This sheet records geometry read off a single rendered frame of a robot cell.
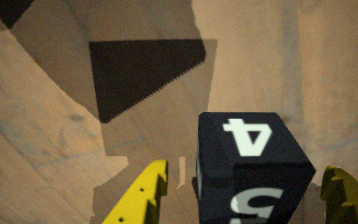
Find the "black cube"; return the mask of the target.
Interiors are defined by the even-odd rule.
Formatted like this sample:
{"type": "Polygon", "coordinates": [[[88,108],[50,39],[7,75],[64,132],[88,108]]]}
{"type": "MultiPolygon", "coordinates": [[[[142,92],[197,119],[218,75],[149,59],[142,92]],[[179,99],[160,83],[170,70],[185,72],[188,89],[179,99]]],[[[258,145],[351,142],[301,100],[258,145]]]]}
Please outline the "black cube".
{"type": "Polygon", "coordinates": [[[199,115],[199,224],[288,224],[315,173],[276,112],[199,115]]]}

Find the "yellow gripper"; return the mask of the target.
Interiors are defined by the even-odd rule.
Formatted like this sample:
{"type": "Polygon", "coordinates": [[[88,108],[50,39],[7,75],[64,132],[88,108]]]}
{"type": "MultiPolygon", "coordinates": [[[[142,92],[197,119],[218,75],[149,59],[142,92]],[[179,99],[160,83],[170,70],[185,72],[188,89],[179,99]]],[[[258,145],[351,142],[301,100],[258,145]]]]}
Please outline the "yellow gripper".
{"type": "MultiPolygon", "coordinates": [[[[168,161],[155,160],[134,181],[102,224],[159,224],[161,196],[167,196],[168,161]]],[[[358,224],[358,181],[328,166],[320,198],[326,201],[325,224],[358,224]]]]}

